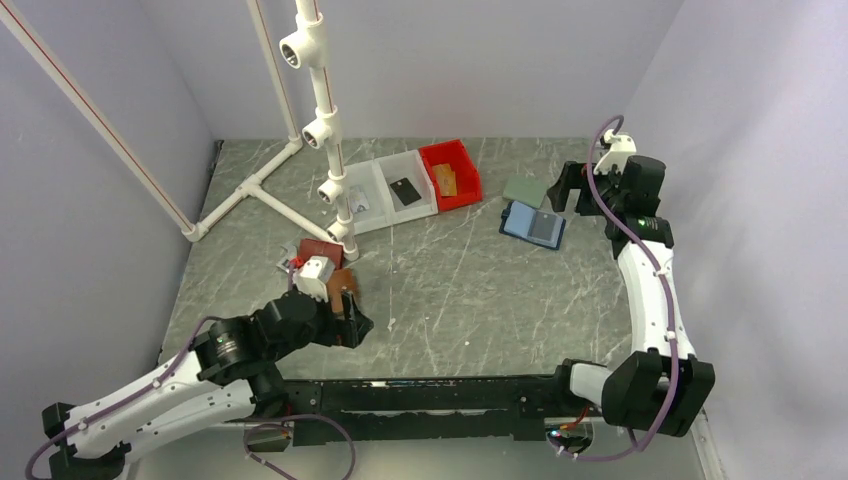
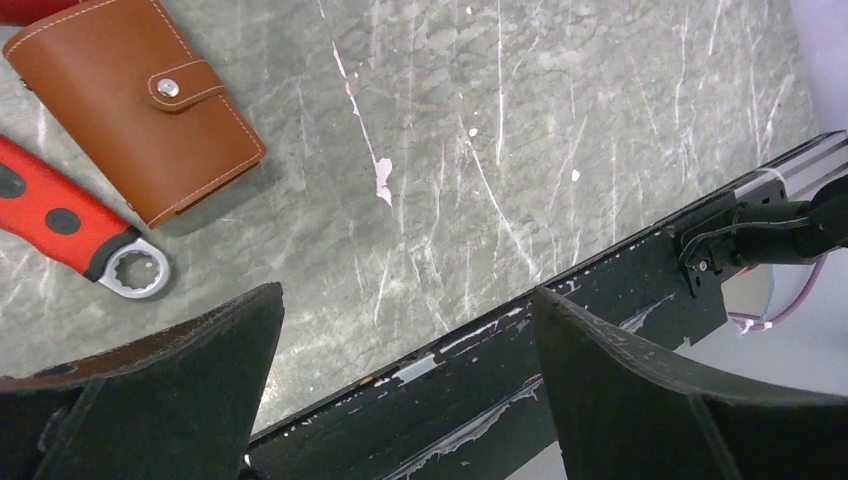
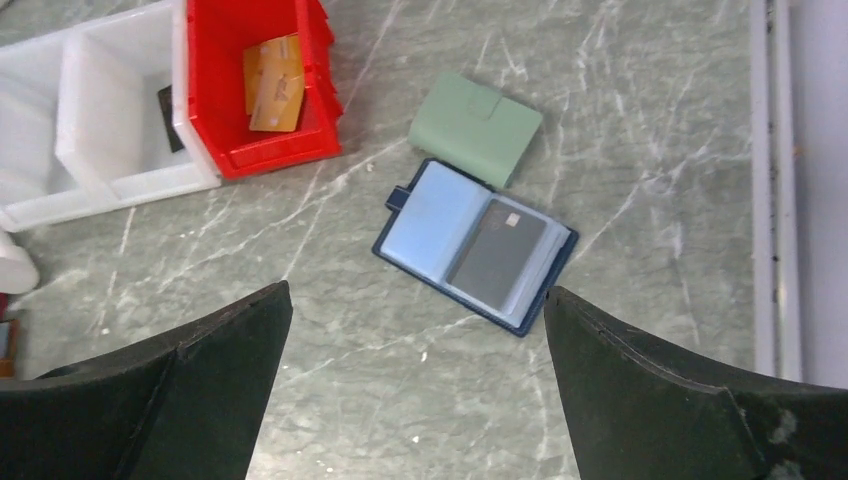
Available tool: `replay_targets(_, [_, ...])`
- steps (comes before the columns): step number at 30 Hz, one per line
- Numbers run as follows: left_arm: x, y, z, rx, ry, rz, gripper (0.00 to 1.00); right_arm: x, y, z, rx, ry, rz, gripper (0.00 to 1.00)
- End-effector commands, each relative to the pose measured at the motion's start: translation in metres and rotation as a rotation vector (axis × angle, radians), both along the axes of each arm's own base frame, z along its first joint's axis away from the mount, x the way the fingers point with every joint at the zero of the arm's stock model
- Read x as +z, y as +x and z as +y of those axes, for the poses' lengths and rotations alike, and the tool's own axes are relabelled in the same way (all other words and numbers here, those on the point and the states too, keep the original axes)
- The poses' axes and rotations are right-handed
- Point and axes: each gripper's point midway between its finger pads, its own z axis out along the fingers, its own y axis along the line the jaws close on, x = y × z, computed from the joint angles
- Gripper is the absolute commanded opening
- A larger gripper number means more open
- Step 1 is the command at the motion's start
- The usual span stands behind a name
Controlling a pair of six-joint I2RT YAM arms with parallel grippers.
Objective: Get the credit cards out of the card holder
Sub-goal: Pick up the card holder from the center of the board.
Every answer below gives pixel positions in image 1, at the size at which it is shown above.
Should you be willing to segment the brown leather card holder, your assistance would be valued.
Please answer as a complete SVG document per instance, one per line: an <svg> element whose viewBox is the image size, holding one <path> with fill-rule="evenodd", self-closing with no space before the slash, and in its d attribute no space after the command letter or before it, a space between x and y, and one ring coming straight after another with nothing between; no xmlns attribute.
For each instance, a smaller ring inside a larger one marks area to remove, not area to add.
<svg viewBox="0 0 848 480"><path fill-rule="evenodd" d="M344 312L342 302L343 293L351 293L356 302L360 300L359 285L352 269L341 268L335 270L326 283L326 286L332 311L336 315L342 315Z"/></svg>

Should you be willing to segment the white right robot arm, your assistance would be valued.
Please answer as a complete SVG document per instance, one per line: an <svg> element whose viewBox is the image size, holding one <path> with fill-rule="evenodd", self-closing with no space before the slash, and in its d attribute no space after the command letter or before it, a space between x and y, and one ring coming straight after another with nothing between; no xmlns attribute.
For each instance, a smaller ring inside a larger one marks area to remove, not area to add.
<svg viewBox="0 0 848 480"><path fill-rule="evenodd" d="M657 214L665 173L663 162L642 155L607 174L568 162L549 188L555 211L563 211L576 190L576 213L606 220L631 321L631 352L618 367L568 360L567 378L550 392L564 415L590 402L610 425L681 437L709 396L715 370L698 360L683 325L673 283L673 234Z"/></svg>

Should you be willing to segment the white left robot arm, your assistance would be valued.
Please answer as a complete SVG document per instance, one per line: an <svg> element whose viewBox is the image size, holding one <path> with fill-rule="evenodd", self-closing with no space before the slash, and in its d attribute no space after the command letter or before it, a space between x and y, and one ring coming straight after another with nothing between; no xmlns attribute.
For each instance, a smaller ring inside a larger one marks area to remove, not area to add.
<svg viewBox="0 0 848 480"><path fill-rule="evenodd" d="M155 370L84 405L57 402L42 412L53 479L115 479L150 448L234 419L284 420L296 408L279 360L311 344L354 349L373 329L351 293L342 311L292 290L251 314L206 317L178 353Z"/></svg>

